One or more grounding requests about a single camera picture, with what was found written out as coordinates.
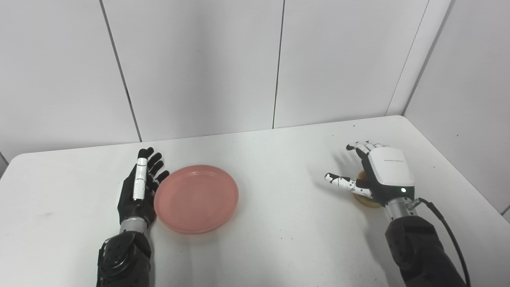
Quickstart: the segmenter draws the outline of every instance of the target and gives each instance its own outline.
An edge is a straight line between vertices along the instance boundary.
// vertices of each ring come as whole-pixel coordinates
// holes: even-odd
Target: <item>metal wrist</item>
[[[125,231],[145,233],[147,231],[147,223],[141,217],[130,217],[120,224],[120,233]]]

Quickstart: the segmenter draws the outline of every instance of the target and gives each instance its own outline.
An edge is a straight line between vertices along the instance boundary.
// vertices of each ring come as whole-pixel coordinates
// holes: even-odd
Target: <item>white robotic hand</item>
[[[397,198],[414,199],[414,176],[401,150],[369,141],[350,143],[346,149],[356,150],[368,180],[327,173],[324,177],[327,181],[355,194],[372,197],[382,206]]]
[[[336,174],[327,173],[324,179],[329,181],[331,184],[336,184],[342,189],[346,189],[354,194],[372,197],[369,186],[366,185],[366,181],[361,179],[351,179],[346,176],[338,176]]]

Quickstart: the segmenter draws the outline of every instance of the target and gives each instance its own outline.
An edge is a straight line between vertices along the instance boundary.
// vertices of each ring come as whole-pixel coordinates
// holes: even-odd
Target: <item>pink plate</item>
[[[180,233],[204,233],[220,227],[234,213],[239,191],[234,179],[211,165],[192,165],[169,175],[158,188],[158,218]]]

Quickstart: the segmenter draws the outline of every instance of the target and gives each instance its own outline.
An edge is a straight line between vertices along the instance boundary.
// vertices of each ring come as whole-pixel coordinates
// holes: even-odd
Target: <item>round yellow object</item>
[[[360,173],[358,173],[358,179],[362,179],[362,180],[367,180],[367,174],[365,173],[365,171],[360,171]],[[361,204],[365,205],[365,206],[368,206],[368,207],[371,207],[371,208],[378,208],[378,207],[381,207],[380,204],[378,204],[377,202],[375,202],[373,199],[371,198],[368,198],[366,196],[362,196],[362,195],[357,195],[357,194],[353,194],[354,195],[354,198],[356,198]]]

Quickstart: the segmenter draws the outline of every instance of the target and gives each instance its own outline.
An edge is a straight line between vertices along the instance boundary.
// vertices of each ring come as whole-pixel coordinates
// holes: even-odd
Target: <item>white wall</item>
[[[282,1],[104,3],[143,140],[272,127]]]
[[[0,4],[0,151],[138,141],[98,1]]]
[[[275,127],[385,115],[427,2],[287,0]]]
[[[508,11],[456,1],[405,113],[499,212],[510,205]]]
[[[285,4],[105,0],[142,139],[400,113],[445,8],[443,0]],[[99,1],[0,5],[8,160],[138,140]]]

